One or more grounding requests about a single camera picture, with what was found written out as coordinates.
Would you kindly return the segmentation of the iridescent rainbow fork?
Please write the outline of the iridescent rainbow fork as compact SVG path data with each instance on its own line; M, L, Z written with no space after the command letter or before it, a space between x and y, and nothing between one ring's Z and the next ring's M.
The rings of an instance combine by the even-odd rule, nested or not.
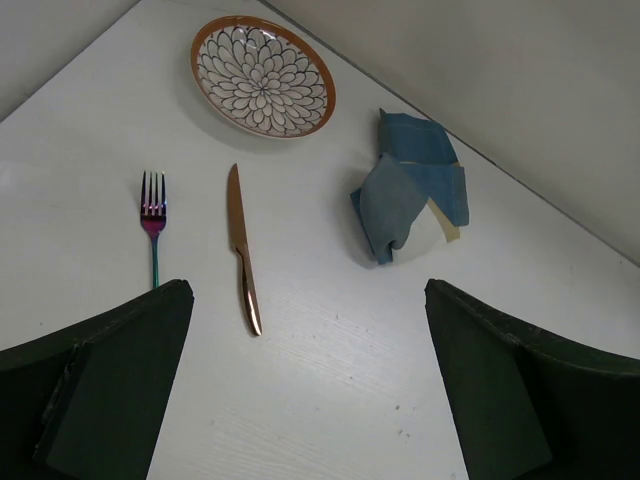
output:
M141 182L140 223L151 244L152 287L160 285L158 241L167 222L164 172L144 171Z

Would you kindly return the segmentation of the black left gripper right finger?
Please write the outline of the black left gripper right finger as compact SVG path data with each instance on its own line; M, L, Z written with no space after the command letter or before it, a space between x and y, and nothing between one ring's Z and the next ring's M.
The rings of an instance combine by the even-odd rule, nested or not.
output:
M443 280L429 280L425 297L470 478L638 478L638 360L556 335Z

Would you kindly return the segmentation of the blue and tan placemat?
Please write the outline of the blue and tan placemat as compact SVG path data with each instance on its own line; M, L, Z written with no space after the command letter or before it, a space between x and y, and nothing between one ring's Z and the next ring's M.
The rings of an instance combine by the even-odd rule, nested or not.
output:
M466 176L445 129L381 109L377 133L378 161L350 195L377 264L458 240L470 220Z

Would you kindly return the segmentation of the floral plate with orange rim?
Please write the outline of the floral plate with orange rim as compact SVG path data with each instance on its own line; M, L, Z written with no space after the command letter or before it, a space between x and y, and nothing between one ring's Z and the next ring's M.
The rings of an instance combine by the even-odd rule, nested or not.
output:
M309 136L335 110L335 84L318 53L298 35L258 17L207 23L193 39L190 63L209 104L259 136Z

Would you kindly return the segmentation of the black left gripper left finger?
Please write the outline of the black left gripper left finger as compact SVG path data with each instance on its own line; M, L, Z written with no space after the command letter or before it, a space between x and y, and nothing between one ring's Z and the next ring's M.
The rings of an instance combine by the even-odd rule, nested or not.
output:
M192 310L175 279L3 350L2 478L146 478Z

